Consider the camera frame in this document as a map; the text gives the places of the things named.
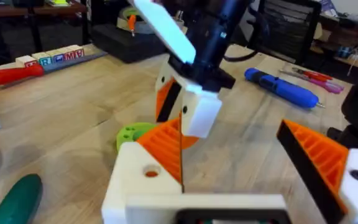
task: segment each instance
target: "blue tool handle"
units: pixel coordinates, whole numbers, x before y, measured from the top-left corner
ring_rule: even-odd
[[[248,81],[254,82],[302,108],[314,108],[319,101],[311,91],[261,72],[256,68],[248,69],[244,75]]]

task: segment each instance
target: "office chair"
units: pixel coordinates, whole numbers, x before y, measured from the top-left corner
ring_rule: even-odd
[[[301,65],[306,58],[319,20],[321,4],[312,0],[260,0],[270,35],[262,41],[255,27],[248,48]]]

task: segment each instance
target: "cable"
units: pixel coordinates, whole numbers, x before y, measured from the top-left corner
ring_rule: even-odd
[[[262,42],[264,42],[266,40],[266,38],[270,35],[270,29],[269,29],[268,22],[263,17],[263,15],[261,15],[259,12],[257,12],[252,7],[249,7],[249,13],[256,18],[256,22],[262,28]],[[256,22],[251,23],[251,22],[248,21],[248,23],[251,24],[254,27],[254,30],[257,27]],[[241,56],[241,57],[227,57],[227,56],[224,56],[223,59],[225,61],[227,61],[227,62],[243,62],[245,60],[249,60],[249,59],[255,57],[258,53],[259,53],[258,49],[255,49],[249,55],[245,55],[245,56]]]
[[[255,57],[258,53],[259,52],[257,50],[255,50],[249,55],[245,55],[245,56],[241,56],[241,57],[227,57],[227,56],[224,56],[223,58],[227,62],[243,62],[245,60],[249,60],[249,59]]]

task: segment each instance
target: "wooden table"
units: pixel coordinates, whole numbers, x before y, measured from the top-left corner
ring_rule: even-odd
[[[36,15],[51,15],[51,14],[74,14],[81,13],[82,21],[82,37],[83,44],[89,43],[89,33],[88,33],[88,19],[86,16],[86,0],[81,0],[81,3],[78,3],[74,0],[69,0],[70,6],[68,7],[53,7],[44,4],[42,7],[13,7],[13,6],[0,6],[0,17],[8,16],[27,16],[29,26],[31,28],[32,37],[35,45],[35,52],[41,52],[42,43],[37,26],[37,21],[35,20]]]
[[[229,48],[227,55],[249,50]],[[167,55],[123,64],[112,56],[0,89],[0,202],[22,176],[44,184],[33,223],[101,223],[101,203],[116,158],[117,132],[154,122],[154,84]],[[183,152],[186,192],[283,194],[293,223],[324,223],[276,132],[283,118],[324,133],[347,122],[340,95],[303,80],[282,78],[315,92],[326,109],[302,110],[244,80],[257,67],[278,75],[285,62],[258,54],[221,66],[235,78],[209,138]]]

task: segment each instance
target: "screwdriver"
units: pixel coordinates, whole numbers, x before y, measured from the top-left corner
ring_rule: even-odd
[[[61,70],[63,68],[70,67],[72,65],[105,56],[106,54],[106,52],[98,52],[93,55],[85,55],[80,58],[75,58],[60,63],[52,63],[50,65],[44,66],[35,64],[26,68],[0,69],[0,85],[7,85],[29,77],[39,77],[57,70]]]
[[[315,106],[325,108],[311,91],[261,72],[256,68],[249,68],[244,75],[246,80],[254,82],[302,108],[314,108]]]

